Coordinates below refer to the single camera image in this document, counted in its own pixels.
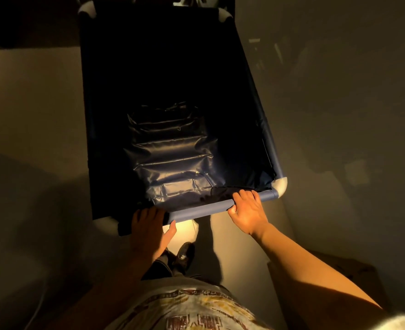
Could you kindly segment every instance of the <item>black shoe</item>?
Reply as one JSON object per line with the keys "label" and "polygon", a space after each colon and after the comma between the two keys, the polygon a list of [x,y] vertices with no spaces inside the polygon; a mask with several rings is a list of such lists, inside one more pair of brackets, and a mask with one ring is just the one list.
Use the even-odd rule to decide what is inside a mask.
{"label": "black shoe", "polygon": [[195,257],[195,244],[192,242],[186,242],[178,250],[177,258],[173,262],[173,266],[177,268],[179,272],[185,274],[189,269],[190,264]]}

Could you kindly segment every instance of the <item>white plastic corner joint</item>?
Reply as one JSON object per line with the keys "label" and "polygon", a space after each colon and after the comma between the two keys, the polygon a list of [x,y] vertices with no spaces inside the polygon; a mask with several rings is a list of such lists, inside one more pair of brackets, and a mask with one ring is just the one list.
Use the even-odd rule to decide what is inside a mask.
{"label": "white plastic corner joint", "polygon": [[220,21],[221,23],[224,23],[224,22],[227,20],[227,18],[233,17],[232,14],[230,14],[230,13],[229,13],[227,10],[225,10],[225,9],[218,8],[218,10],[219,10],[219,21]]}
{"label": "white plastic corner joint", "polygon": [[93,220],[94,226],[102,233],[110,236],[118,236],[118,221],[112,216]]}
{"label": "white plastic corner joint", "polygon": [[288,186],[288,178],[287,177],[282,177],[279,179],[276,179],[271,183],[271,186],[276,189],[277,193],[279,194],[279,198],[283,196],[285,191],[287,190]]}
{"label": "white plastic corner joint", "polygon": [[88,1],[82,4],[79,8],[78,14],[81,12],[87,13],[92,19],[97,16],[96,7],[94,6],[93,1]]}

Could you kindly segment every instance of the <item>person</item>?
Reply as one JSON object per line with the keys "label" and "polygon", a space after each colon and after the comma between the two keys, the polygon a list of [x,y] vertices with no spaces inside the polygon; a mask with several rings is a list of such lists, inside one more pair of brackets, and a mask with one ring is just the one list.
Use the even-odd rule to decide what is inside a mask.
{"label": "person", "polygon": [[[388,319],[353,282],[271,225],[257,192],[241,190],[233,194],[233,200],[235,205],[228,214],[265,251],[277,293],[309,329],[405,329],[405,316]],[[137,211],[132,218],[127,262],[47,330],[270,329],[220,285],[187,278],[182,271],[142,280],[158,265],[156,260],[165,255],[177,232],[172,222],[163,233],[164,215],[164,210],[155,207]]]}

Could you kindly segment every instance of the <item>tile floor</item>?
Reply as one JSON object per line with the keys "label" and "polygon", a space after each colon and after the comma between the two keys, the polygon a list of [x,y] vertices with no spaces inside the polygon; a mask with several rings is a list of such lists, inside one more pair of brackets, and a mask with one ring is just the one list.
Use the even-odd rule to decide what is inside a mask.
{"label": "tile floor", "polygon": [[[31,316],[44,282],[51,296],[62,274],[96,280],[127,247],[92,225],[87,172],[79,48],[0,50],[0,329]],[[265,208],[293,236],[282,201]],[[265,254],[226,212],[179,224],[170,249],[188,240],[190,272],[286,328]]]}

